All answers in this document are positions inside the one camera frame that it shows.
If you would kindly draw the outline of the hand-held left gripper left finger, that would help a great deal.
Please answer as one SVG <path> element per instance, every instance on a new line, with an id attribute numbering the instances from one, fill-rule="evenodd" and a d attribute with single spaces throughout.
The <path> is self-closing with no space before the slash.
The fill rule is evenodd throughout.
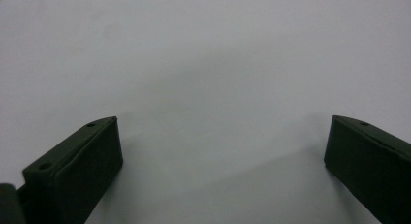
<path id="1" fill-rule="evenodd" d="M 22 171 L 28 224 L 84 224 L 122 164 L 116 117 L 82 126 Z"/>

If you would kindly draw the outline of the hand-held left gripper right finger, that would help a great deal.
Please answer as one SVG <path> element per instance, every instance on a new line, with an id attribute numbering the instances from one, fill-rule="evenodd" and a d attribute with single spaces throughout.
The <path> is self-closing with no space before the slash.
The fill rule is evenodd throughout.
<path id="1" fill-rule="evenodd" d="M 326 168 L 382 224 L 411 224 L 411 144 L 369 123 L 332 118 Z"/>

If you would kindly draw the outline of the white table sheet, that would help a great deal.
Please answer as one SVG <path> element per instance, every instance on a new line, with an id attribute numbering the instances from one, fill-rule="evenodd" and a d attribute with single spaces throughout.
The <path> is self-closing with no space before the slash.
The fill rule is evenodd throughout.
<path id="1" fill-rule="evenodd" d="M 0 0 L 0 183 L 118 119 L 87 224 L 379 224 L 334 115 L 411 143 L 411 0 Z"/>

